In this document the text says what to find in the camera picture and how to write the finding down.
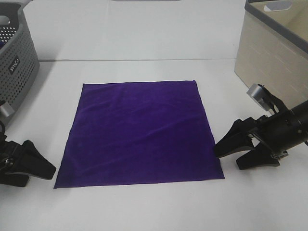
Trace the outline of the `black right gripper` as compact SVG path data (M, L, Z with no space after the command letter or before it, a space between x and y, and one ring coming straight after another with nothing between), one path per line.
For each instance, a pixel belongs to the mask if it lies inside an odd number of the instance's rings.
M259 144L255 147L252 138ZM275 114L259 119L237 119L227 134L215 144L214 154L218 158L240 151L249 151L236 160L240 170L256 167L278 167L277 159L288 156L292 147L293 115Z

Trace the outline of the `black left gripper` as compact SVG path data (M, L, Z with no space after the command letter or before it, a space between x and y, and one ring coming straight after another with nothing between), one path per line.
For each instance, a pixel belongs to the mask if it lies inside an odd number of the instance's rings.
M23 145L14 141L6 141L7 136L0 136L0 183L15 187L25 187L29 176L51 180L55 174L56 167L45 159L34 146L33 142L26 140Z

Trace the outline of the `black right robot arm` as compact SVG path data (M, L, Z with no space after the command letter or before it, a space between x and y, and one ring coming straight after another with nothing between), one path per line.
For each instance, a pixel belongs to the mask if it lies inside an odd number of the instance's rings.
M308 142L308 103L282 109L274 115L249 117L234 121L227 134L214 146L215 156L222 158L246 151L236 163L240 170L255 167L278 167L288 150Z

